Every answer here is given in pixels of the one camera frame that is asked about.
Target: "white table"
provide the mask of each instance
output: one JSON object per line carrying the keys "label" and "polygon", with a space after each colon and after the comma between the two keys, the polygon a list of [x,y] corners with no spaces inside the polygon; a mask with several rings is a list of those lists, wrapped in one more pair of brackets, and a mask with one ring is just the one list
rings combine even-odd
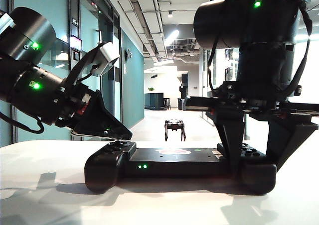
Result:
{"label": "white table", "polygon": [[[1,225],[319,224],[318,139],[316,133],[296,151],[264,196],[233,195],[227,181],[213,179],[125,179],[93,195],[83,168],[105,142],[13,144],[0,149]],[[138,142],[151,145],[172,144]]]}

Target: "ceiling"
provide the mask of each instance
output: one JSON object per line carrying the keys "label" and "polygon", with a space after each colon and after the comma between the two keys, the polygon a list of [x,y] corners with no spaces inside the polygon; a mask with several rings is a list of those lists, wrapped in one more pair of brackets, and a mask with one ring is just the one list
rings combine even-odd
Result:
{"label": "ceiling", "polygon": [[[118,0],[123,11],[144,44],[144,57],[154,62],[177,58],[184,63],[199,63],[199,45],[193,33],[197,8],[209,0]],[[308,9],[314,26],[319,26],[319,0],[312,0]],[[172,45],[164,40],[174,30],[180,31]]]}

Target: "cable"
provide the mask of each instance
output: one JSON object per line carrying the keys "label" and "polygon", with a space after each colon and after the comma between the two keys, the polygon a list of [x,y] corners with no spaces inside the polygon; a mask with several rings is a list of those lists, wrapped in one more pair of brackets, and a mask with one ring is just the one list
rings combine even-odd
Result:
{"label": "cable", "polygon": [[210,57],[209,57],[208,62],[207,62],[208,83],[209,83],[209,87],[210,87],[210,89],[211,89],[211,92],[212,92],[212,95],[213,95],[213,96],[214,96],[215,90],[214,90],[213,84],[212,84],[212,82],[211,82],[210,66],[211,66],[211,63],[212,63],[213,58],[214,58],[214,56],[215,56],[216,47],[217,47],[217,43],[218,43],[220,34],[221,34],[221,30],[220,30],[220,32],[218,33],[218,35],[216,36],[216,38],[215,38],[215,41],[214,41],[214,44],[213,44],[213,47],[212,47],[212,51],[211,51]]}
{"label": "cable", "polygon": [[311,9],[308,9],[307,12],[310,12],[311,10],[313,10],[314,8],[316,8],[317,6],[319,6],[319,3],[316,4],[315,6],[313,6]]}
{"label": "cable", "polygon": [[37,124],[40,127],[39,130],[30,129],[28,126],[26,126],[26,125],[24,125],[24,124],[22,124],[22,123],[20,123],[20,122],[18,122],[16,120],[13,120],[13,119],[9,118],[8,116],[6,116],[5,114],[0,112],[0,118],[3,119],[5,122],[13,125],[13,126],[16,126],[16,127],[20,128],[20,129],[26,130],[26,131],[34,133],[34,134],[43,133],[44,132],[44,126],[43,126],[41,120],[37,116],[31,115],[31,114],[27,114],[27,115],[32,117],[32,118],[34,118],[34,119],[36,119]]}
{"label": "cable", "polygon": [[88,75],[86,75],[85,77],[82,77],[81,79],[77,80],[76,83],[80,83],[86,79],[88,79],[90,76],[92,75],[92,73],[90,72]]}
{"label": "cable", "polygon": [[284,96],[284,97],[288,97],[292,92],[294,92],[294,90],[297,88],[298,83],[300,81],[301,75],[304,72],[305,66],[306,66],[306,62],[307,62],[307,55],[308,55],[308,51],[309,51],[309,46],[310,46],[310,35],[312,33],[313,30],[313,21],[310,19],[309,14],[306,11],[306,3],[302,3],[299,6],[299,9],[303,15],[303,19],[304,19],[304,23],[306,25],[306,29],[307,29],[307,33],[308,33],[308,40],[307,40],[307,47],[306,47],[306,52],[305,55],[303,57],[303,59],[301,60],[301,63],[292,79],[292,81],[290,82],[290,84],[287,86],[286,89],[284,89],[283,91],[279,92],[279,96]]}
{"label": "cable", "polygon": [[98,67],[99,67],[98,65],[93,65],[92,68],[91,68],[90,73],[89,73],[88,75],[86,75],[85,77],[82,77],[82,78],[80,78],[79,80],[77,80],[76,83],[80,83],[80,82],[82,82],[82,81],[88,79],[90,76],[93,75],[93,71],[94,71],[95,69],[97,69]]}

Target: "white floor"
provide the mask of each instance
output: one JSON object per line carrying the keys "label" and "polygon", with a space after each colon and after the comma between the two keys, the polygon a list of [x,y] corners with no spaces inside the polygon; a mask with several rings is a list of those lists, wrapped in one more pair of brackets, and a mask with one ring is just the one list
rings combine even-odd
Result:
{"label": "white floor", "polygon": [[[178,109],[166,111],[145,110],[145,118],[131,128],[131,141],[164,141],[165,120],[178,119],[185,124],[186,141],[210,142],[215,146],[220,141],[217,130],[200,117],[201,112],[185,112]],[[180,141],[181,131],[168,130],[168,141]]]}

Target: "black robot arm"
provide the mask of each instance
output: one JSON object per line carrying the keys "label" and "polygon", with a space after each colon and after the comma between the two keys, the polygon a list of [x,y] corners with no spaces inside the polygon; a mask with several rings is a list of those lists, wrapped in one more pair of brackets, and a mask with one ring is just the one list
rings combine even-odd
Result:
{"label": "black robot arm", "polygon": [[220,135],[220,152],[233,171],[241,158],[244,114],[267,121],[269,136],[265,158],[255,164],[273,164],[277,170],[315,131],[311,122],[319,105],[289,103],[288,97],[301,94],[298,85],[304,71],[310,39],[297,72],[292,78],[295,36],[300,12],[312,32],[306,5],[310,0],[215,0],[203,3],[194,18],[194,32],[205,49],[239,47],[236,81],[225,81],[213,97],[187,97],[186,110],[206,111]]}
{"label": "black robot arm", "polygon": [[[101,43],[76,64],[67,78],[59,78],[37,66],[55,40],[51,24],[37,12],[16,8],[0,13],[0,100],[35,118],[33,130],[4,114],[5,121],[33,133],[48,125],[72,129],[73,135],[128,140],[132,133],[105,108],[100,91],[80,83],[90,75],[101,76],[119,58],[111,42]],[[89,65],[90,74],[78,80]]]}

